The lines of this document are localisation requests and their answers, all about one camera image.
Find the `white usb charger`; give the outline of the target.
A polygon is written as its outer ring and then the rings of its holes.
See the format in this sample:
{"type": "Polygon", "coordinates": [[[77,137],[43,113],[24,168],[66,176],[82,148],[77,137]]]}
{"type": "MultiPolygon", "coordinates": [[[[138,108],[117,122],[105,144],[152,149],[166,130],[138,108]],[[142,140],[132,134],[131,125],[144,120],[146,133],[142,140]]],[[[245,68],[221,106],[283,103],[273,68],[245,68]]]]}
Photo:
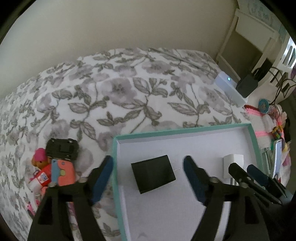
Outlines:
{"type": "Polygon", "coordinates": [[[229,154],[223,157],[223,178],[230,179],[229,168],[239,166],[240,168],[244,167],[244,156],[241,154],[229,154]]]}

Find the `black power adapter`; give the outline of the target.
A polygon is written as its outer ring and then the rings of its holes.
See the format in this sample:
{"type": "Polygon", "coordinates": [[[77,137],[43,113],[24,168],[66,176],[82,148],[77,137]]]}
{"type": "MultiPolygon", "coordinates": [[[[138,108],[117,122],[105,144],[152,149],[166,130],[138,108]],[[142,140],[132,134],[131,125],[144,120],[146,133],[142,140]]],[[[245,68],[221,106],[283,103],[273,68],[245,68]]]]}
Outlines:
{"type": "Polygon", "coordinates": [[[140,194],[176,180],[168,155],[131,163],[140,194]]]}

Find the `black toy car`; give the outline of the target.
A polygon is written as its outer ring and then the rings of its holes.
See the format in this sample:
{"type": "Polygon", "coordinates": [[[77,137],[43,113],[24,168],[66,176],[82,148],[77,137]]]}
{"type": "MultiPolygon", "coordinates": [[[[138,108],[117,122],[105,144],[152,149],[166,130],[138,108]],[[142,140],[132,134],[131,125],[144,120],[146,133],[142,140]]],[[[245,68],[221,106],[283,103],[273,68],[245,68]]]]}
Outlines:
{"type": "Polygon", "coordinates": [[[78,157],[78,150],[78,142],[71,138],[51,138],[46,144],[47,156],[57,160],[75,161],[78,157]]]}

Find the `coral blue toy knife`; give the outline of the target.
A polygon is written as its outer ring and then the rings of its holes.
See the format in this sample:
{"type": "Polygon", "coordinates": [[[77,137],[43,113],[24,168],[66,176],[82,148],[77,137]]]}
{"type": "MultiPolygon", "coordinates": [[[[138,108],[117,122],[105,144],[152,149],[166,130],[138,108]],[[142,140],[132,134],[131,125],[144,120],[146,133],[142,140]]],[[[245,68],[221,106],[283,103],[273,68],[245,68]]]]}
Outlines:
{"type": "Polygon", "coordinates": [[[74,184],[75,169],[70,161],[53,159],[51,163],[51,181],[58,186],[74,184]]]}

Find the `red glue bottle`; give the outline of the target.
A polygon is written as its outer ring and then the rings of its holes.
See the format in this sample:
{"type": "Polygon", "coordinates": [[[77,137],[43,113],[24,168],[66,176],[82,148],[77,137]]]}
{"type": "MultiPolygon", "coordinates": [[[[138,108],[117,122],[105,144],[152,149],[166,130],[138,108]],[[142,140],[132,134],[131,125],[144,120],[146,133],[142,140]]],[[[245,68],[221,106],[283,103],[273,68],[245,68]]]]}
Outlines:
{"type": "Polygon", "coordinates": [[[51,164],[48,164],[40,170],[34,179],[29,183],[29,189],[32,192],[39,192],[43,187],[48,186],[51,182],[51,164]]]}

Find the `pink hat puppy figure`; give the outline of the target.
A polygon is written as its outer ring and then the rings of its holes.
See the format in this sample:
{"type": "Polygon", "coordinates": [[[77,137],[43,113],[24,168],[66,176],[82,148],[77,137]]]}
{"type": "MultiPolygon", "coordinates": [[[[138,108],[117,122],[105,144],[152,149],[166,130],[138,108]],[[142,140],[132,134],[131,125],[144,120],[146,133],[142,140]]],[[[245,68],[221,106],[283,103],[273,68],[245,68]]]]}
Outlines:
{"type": "Polygon", "coordinates": [[[38,148],[31,159],[31,163],[34,167],[39,170],[44,169],[46,166],[51,164],[51,158],[47,156],[46,150],[44,148],[38,148]]]}

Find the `pink wristband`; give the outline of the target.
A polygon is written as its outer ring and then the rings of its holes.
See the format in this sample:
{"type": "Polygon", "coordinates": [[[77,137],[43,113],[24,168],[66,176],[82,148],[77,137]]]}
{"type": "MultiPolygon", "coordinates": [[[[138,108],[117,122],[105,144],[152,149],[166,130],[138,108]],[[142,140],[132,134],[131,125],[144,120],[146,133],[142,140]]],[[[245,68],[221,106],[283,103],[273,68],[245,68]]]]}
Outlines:
{"type": "Polygon", "coordinates": [[[29,204],[27,205],[27,209],[26,209],[28,214],[31,216],[34,216],[37,212],[39,205],[40,205],[40,201],[37,199],[33,202],[29,201],[29,204]]]}

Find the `grey metal phone stand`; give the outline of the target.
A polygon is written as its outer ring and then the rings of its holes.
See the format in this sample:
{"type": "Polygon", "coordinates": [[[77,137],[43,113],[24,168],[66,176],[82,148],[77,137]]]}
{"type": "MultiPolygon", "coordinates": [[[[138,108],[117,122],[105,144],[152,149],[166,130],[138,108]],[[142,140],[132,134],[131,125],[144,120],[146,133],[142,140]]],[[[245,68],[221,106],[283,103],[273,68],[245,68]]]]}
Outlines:
{"type": "Polygon", "coordinates": [[[260,150],[262,156],[263,172],[271,177],[273,174],[273,160],[272,153],[269,148],[263,148],[260,150]]]}

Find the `smartphone on stand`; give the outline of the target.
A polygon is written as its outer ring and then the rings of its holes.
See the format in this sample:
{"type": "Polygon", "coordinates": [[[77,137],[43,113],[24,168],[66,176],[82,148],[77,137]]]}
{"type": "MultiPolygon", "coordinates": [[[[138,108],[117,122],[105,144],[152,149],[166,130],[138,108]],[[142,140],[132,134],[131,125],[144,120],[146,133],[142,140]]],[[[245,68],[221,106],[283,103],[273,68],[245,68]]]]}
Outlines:
{"type": "Polygon", "coordinates": [[[282,155],[282,140],[276,140],[273,143],[273,174],[272,177],[278,179],[280,176],[281,166],[281,155],[282,155]]]}

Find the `teal shallow cardboard tray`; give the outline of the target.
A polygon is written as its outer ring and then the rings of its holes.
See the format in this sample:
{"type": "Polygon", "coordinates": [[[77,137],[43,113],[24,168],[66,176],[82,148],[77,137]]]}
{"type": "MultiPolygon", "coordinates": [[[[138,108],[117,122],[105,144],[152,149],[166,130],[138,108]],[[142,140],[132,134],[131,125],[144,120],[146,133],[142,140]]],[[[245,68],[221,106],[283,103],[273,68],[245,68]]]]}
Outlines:
{"type": "Polygon", "coordinates": [[[123,240],[222,240],[229,201],[212,198],[229,187],[224,157],[239,154],[243,165],[262,168],[260,149],[249,123],[135,133],[113,140],[113,192],[123,240]],[[175,179],[140,193],[132,165],[167,156],[175,179]]]}

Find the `pink white crochet mat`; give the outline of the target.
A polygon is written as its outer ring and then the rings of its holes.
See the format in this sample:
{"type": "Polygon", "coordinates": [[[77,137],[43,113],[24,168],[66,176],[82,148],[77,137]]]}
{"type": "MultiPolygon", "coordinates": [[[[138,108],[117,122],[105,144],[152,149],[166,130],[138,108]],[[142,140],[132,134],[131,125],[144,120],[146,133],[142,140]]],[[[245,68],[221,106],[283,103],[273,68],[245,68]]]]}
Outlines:
{"type": "MultiPolygon", "coordinates": [[[[248,119],[251,121],[259,146],[261,148],[272,148],[274,139],[271,131],[274,127],[274,123],[271,117],[268,113],[262,114],[258,108],[251,105],[245,105],[244,109],[246,110],[248,119]]],[[[281,171],[289,172],[292,165],[290,149],[284,151],[283,160],[281,162],[281,171]]]]}

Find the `colourful small toys pile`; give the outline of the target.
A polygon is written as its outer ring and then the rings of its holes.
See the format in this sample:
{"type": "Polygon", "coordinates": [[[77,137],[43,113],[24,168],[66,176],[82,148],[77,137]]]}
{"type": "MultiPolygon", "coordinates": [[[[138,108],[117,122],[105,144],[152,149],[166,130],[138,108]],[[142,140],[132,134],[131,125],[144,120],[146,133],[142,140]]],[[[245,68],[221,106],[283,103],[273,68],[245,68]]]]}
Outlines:
{"type": "Polygon", "coordinates": [[[268,115],[274,123],[271,131],[274,140],[282,140],[282,150],[288,151],[290,149],[290,119],[287,113],[282,110],[279,104],[272,104],[269,107],[268,115]]]}

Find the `teal lid bead jar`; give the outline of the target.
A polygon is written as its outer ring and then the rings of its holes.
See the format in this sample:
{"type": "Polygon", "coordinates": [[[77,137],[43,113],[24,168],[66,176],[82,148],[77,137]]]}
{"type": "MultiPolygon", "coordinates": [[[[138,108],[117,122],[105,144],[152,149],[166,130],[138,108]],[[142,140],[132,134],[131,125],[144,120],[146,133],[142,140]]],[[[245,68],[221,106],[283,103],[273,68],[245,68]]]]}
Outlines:
{"type": "Polygon", "coordinates": [[[267,114],[269,112],[269,101],[265,98],[262,98],[258,101],[258,110],[262,114],[267,114]]]}

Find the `floral grey white blanket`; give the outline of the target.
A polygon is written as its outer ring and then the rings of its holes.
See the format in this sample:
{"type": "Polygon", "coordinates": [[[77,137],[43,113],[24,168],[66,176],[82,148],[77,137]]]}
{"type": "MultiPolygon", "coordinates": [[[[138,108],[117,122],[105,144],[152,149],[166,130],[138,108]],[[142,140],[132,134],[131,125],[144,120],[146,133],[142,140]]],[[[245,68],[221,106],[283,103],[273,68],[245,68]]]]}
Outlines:
{"type": "Polygon", "coordinates": [[[113,49],[50,67],[1,98],[1,215],[16,238],[27,239],[27,206],[41,197],[28,187],[31,158],[51,138],[78,142],[83,177],[118,135],[249,122],[215,85],[219,72],[200,51],[113,49]]]}

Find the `black plugged charger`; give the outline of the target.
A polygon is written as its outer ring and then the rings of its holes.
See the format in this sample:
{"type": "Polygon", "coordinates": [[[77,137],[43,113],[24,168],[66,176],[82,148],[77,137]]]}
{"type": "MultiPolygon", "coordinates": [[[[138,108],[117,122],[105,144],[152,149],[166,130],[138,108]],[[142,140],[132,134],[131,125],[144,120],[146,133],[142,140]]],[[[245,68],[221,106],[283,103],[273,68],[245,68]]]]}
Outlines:
{"type": "Polygon", "coordinates": [[[240,93],[240,95],[243,98],[246,98],[257,87],[258,87],[258,81],[254,79],[254,76],[252,74],[248,74],[238,82],[236,86],[236,90],[240,93]]]}

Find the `white power strip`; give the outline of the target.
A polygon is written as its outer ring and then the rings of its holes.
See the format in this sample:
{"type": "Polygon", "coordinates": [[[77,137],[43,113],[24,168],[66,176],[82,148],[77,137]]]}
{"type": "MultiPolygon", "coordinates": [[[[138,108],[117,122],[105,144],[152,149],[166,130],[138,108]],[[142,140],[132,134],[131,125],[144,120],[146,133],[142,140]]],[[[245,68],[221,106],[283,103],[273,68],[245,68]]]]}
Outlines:
{"type": "Polygon", "coordinates": [[[237,90],[237,83],[228,76],[225,72],[221,71],[215,78],[215,84],[221,88],[224,93],[237,104],[238,107],[243,107],[248,102],[248,97],[243,97],[237,90]]]}

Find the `white cutout shelf unit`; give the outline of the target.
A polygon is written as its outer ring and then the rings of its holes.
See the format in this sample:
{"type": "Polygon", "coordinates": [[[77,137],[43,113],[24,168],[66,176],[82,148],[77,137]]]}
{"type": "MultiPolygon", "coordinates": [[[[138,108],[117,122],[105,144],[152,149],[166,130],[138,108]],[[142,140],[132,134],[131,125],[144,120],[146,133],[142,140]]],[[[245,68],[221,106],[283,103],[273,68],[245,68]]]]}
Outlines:
{"type": "Polygon", "coordinates": [[[295,65],[295,43],[289,34],[283,41],[270,39],[256,63],[253,73],[263,71],[259,78],[256,94],[272,94],[289,77],[295,65]]]}

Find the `white step stool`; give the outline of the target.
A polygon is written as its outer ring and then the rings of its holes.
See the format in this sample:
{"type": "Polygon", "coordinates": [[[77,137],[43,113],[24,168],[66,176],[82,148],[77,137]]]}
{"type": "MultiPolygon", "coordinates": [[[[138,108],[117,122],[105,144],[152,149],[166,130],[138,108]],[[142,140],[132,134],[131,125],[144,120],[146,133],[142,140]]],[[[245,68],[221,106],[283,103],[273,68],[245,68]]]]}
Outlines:
{"type": "Polygon", "coordinates": [[[235,82],[260,67],[275,48],[279,33],[256,17],[236,9],[216,63],[235,82]]]}

